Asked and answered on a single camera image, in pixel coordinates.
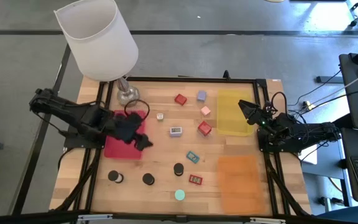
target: lamp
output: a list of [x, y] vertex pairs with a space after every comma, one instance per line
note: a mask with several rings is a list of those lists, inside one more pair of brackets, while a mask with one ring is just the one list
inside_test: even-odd
[[80, 0], [55, 15], [81, 73], [98, 81], [117, 79], [122, 105], [139, 99], [138, 89], [123, 78], [135, 66], [139, 50], [114, 1]]

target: small box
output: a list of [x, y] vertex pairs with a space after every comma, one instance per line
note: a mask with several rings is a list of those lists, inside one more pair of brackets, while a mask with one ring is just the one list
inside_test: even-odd
[[158, 114], [157, 114], [157, 120], [158, 120], [158, 121], [162, 121], [163, 119], [164, 119], [164, 114], [158, 113]]
[[179, 103], [180, 105], [184, 105], [187, 101], [187, 98], [182, 96], [181, 94], [178, 94], [177, 97], [175, 97], [175, 102]]
[[206, 136], [212, 131], [212, 127], [205, 121], [201, 122], [198, 126], [198, 130]]
[[193, 175], [193, 174], [190, 174], [189, 182], [201, 185], [201, 183], [203, 182], [203, 178], [202, 177], [197, 177], [196, 175]]
[[194, 152], [187, 152], [186, 155], [187, 159], [191, 160], [192, 162], [194, 162], [195, 164], [199, 161], [199, 157], [194, 153]]
[[180, 137], [182, 134], [182, 128], [181, 127], [170, 128], [169, 133], [171, 137]]
[[204, 116], [209, 115], [210, 112], [211, 112], [211, 110], [210, 110], [207, 106], [204, 106], [204, 107], [201, 109], [201, 113], [202, 113]]
[[206, 92], [204, 90], [200, 90], [197, 95], [197, 100], [204, 102], [206, 98]]

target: silver lamp base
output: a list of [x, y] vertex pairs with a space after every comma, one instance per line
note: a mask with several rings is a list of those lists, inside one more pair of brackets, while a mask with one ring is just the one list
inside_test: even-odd
[[[117, 99], [119, 104], [125, 106], [131, 100], [138, 100], [140, 98], [139, 90], [134, 87], [130, 86], [128, 81], [125, 78], [119, 78], [118, 81], [118, 93]], [[128, 106], [135, 106], [137, 101], [130, 103]]]

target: gray floor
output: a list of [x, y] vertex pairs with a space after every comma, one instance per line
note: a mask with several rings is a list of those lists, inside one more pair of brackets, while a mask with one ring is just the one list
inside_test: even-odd
[[[70, 2], [73, 1], [0, 0], [0, 29], [58, 29], [53, 10]], [[117, 0], [117, 4], [131, 30], [319, 32], [348, 30], [352, 20], [345, 2]], [[334, 75], [339, 70], [339, 54], [358, 52], [358, 36], [137, 35], [134, 38], [139, 46], [139, 60], [131, 75], [221, 77], [224, 70], [229, 70], [232, 77], [278, 78], [283, 80], [289, 103], [316, 88], [318, 84], [313, 79], [318, 75]], [[0, 151], [0, 215], [9, 213], [39, 125], [39, 119], [28, 110], [28, 102], [36, 88], [53, 85], [65, 44], [60, 35], [0, 36], [0, 141], [5, 144]], [[71, 56], [60, 96], [75, 100], [81, 79]], [[339, 87], [326, 85], [306, 99], [317, 100]], [[316, 109], [306, 119], [333, 121], [347, 110], [343, 98]], [[52, 122], [66, 127], [57, 119]], [[49, 128], [25, 213], [47, 211], [62, 146], [63, 138]], [[341, 196], [325, 178], [305, 175], [305, 180], [314, 214], [324, 210], [315, 203], [317, 197]]]

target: orange mat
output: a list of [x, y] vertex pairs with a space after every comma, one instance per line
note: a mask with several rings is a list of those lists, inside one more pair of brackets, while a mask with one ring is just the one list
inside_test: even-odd
[[265, 213], [264, 196], [255, 156], [220, 157], [218, 185], [225, 214]]

